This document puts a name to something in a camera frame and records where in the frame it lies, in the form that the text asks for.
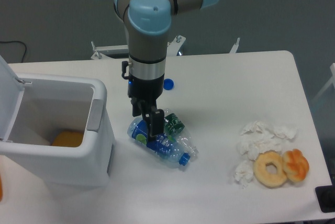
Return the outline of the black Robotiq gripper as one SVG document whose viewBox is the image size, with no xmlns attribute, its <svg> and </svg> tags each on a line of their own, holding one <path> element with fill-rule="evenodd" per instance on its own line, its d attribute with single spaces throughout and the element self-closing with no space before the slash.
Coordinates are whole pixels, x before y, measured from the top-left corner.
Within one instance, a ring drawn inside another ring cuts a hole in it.
<svg viewBox="0 0 335 224">
<path fill-rule="evenodd" d="M 142 115 L 148 129 L 148 141 L 155 141 L 164 132 L 164 111 L 157 109 L 157 99 L 163 92 L 164 75 L 153 80 L 129 75 L 128 97 L 131 98 L 132 116 Z"/>
</svg>

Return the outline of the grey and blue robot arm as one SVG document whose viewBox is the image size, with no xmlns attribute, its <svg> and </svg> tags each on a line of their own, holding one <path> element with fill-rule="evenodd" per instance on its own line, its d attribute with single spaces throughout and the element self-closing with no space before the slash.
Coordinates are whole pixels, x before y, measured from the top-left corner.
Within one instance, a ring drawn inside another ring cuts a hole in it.
<svg viewBox="0 0 335 224">
<path fill-rule="evenodd" d="M 162 94 L 168 35 L 172 16 L 215 5 L 219 0 L 114 0 L 127 37 L 128 60 L 122 77 L 128 81 L 133 116 L 142 116 L 148 140 L 164 130 L 164 112 L 157 108 Z"/>
</svg>

